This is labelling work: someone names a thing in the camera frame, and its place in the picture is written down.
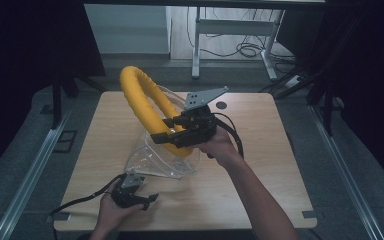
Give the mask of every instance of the yellow foam ring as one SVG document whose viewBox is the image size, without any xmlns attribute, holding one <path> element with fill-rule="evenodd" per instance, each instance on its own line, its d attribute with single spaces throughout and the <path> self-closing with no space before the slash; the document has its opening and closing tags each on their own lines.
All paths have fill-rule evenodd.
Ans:
<svg viewBox="0 0 384 240">
<path fill-rule="evenodd" d="M 166 118 L 173 118 L 180 114 L 150 77 L 139 68 L 128 66 L 120 73 L 120 84 L 130 107 L 150 134 L 162 132 L 172 134 L 170 128 L 167 127 L 149 102 L 148 96 L 160 108 Z M 174 130 L 179 132 L 184 129 L 181 126 L 175 125 Z M 186 157 L 192 153 L 192 149 L 177 148 L 171 143 L 165 143 L 163 146 L 174 155 L 180 157 Z"/>
</svg>

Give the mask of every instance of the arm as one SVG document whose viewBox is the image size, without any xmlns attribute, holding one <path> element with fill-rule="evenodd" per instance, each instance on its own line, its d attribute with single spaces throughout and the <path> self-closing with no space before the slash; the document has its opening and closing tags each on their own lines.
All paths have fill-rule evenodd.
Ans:
<svg viewBox="0 0 384 240">
<path fill-rule="evenodd" d="M 226 169 L 258 239 L 298 239 L 286 213 L 236 151 L 224 129 L 218 128 L 210 141 L 197 147 Z"/>
<path fill-rule="evenodd" d="M 117 181 L 111 184 L 108 192 L 112 192 L 116 183 Z M 101 198 L 98 221 L 90 236 L 90 240 L 106 239 L 127 216 L 141 210 L 143 207 L 143 204 L 138 204 L 129 208 L 121 208 L 111 198 L 111 194 L 105 193 Z"/>
</svg>

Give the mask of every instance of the hand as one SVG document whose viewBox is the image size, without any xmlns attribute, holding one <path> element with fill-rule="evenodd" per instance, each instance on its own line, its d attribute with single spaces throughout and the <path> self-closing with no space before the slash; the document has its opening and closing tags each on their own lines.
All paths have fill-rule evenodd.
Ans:
<svg viewBox="0 0 384 240">
<path fill-rule="evenodd" d="M 192 147 L 199 148 L 201 152 L 210 154 L 223 167 L 226 167 L 233 160 L 242 159 L 236 151 L 228 132 L 219 126 L 217 126 L 216 134 L 209 141 Z"/>
<path fill-rule="evenodd" d="M 90 239 L 105 239 L 107 235 L 116 230 L 120 223 L 129 215 L 144 208 L 143 204 L 137 204 L 128 208 L 119 207 L 111 197 L 114 186 L 120 180 L 115 181 L 108 188 L 109 193 L 105 193 L 101 198 L 99 207 L 98 222 Z"/>
</svg>

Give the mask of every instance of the wooden table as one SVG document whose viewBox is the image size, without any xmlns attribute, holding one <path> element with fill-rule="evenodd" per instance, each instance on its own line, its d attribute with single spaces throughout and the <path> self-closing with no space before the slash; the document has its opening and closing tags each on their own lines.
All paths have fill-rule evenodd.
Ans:
<svg viewBox="0 0 384 240">
<path fill-rule="evenodd" d="M 217 109 L 218 101 L 227 103 Z M 273 98 L 264 93 L 226 93 L 209 104 L 228 115 L 244 145 L 245 160 L 280 203 L 296 228 L 311 228 L 316 218 Z M 122 92 L 102 94 L 62 204 L 89 196 L 123 173 L 143 127 Z M 123 231 L 250 229 L 245 209 L 225 172 L 201 154 L 196 175 L 181 180 L 145 176 L 139 196 L 159 193 L 148 211 L 140 211 L 120 226 Z M 59 231 L 92 230 L 100 197 L 71 206 L 68 221 L 55 221 Z"/>
</svg>

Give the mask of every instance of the wall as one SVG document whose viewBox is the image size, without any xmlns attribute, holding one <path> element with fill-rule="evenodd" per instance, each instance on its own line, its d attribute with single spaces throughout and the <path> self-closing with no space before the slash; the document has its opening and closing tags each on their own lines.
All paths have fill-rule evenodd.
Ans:
<svg viewBox="0 0 384 240">
<path fill-rule="evenodd" d="M 170 7 L 85 4 L 85 9 L 101 54 L 170 53 Z"/>
</svg>

